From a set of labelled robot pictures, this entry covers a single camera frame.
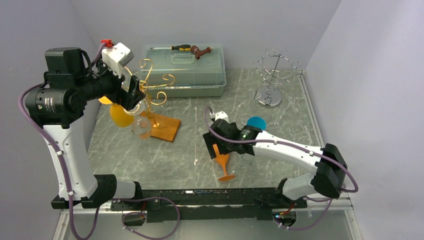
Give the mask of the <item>orange plastic wine glass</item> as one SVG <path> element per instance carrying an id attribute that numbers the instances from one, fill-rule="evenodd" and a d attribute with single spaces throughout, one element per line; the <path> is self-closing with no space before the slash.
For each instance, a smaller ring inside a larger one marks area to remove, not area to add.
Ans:
<path id="1" fill-rule="evenodd" d="M 217 162 L 221 166 L 223 173 L 224 173 L 224 176 L 220 177 L 218 179 L 218 181 L 226 182 L 226 181 L 234 179 L 236 176 L 234 174 L 227 174 L 227 169 L 226 169 L 230 155 L 229 154 L 221 154 L 219 152 L 217 144 L 213 145 L 213 150 L 214 150 L 214 153 L 215 153 L 214 160 L 215 160 L 215 162 Z"/>

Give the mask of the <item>yellow frosted wine glass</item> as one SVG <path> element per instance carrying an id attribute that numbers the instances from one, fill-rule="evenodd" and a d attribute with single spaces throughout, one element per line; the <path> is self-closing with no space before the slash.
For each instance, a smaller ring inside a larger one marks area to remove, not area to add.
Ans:
<path id="1" fill-rule="evenodd" d="M 106 96 L 99 98 L 98 101 L 103 105 L 109 105 L 109 116 L 116 126 L 125 128 L 133 123 L 134 116 L 128 115 L 121 105 L 113 103 Z"/>

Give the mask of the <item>clear wine glass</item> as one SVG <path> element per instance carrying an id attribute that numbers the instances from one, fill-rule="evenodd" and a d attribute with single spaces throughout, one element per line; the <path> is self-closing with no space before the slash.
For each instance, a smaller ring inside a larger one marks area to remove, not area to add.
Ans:
<path id="1" fill-rule="evenodd" d="M 150 120 L 146 116 L 141 115 L 144 110 L 147 110 L 147 106 L 144 101 L 139 101 L 133 109 L 124 109 L 127 115 L 134 117 L 131 124 L 131 131 L 142 140 L 148 139 L 152 134 Z"/>

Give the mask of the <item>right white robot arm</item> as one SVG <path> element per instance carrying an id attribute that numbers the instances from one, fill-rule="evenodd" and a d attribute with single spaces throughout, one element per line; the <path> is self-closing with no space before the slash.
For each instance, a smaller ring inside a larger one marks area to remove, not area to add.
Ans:
<path id="1" fill-rule="evenodd" d="M 295 200 L 311 194 L 337 199 L 343 192 L 347 165 L 338 148 L 309 146 L 288 141 L 258 127 L 245 125 L 239 129 L 236 123 L 215 119 L 207 133 L 203 134 L 209 155 L 237 153 L 265 156 L 295 165 L 305 174 L 282 180 L 275 194 L 276 203 L 289 207 Z"/>

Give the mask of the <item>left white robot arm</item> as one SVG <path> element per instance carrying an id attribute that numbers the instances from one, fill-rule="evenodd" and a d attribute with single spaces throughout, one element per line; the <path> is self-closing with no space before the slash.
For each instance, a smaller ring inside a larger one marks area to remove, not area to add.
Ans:
<path id="1" fill-rule="evenodd" d="M 122 87 L 123 68 L 134 54 L 118 43 L 101 49 L 94 60 L 79 47 L 51 48 L 44 57 L 44 82 L 22 94 L 20 107 L 43 136 L 52 157 L 59 189 L 51 206 L 63 210 L 80 204 L 96 209 L 121 199 L 129 209 L 139 209 L 144 196 L 138 182 L 93 173 L 83 130 L 89 101 L 106 97 L 130 111 L 145 98 L 135 76 L 130 78 L 129 89 Z"/>

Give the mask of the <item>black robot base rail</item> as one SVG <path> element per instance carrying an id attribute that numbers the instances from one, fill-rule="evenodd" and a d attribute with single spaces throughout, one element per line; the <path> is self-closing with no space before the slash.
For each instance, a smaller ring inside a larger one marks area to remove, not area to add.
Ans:
<path id="1" fill-rule="evenodd" d="M 114 200 L 114 212 L 143 211 L 147 223 L 180 220 L 256 219 L 271 221 L 278 211 L 305 209 L 273 187 L 143 190 L 143 202 Z"/>

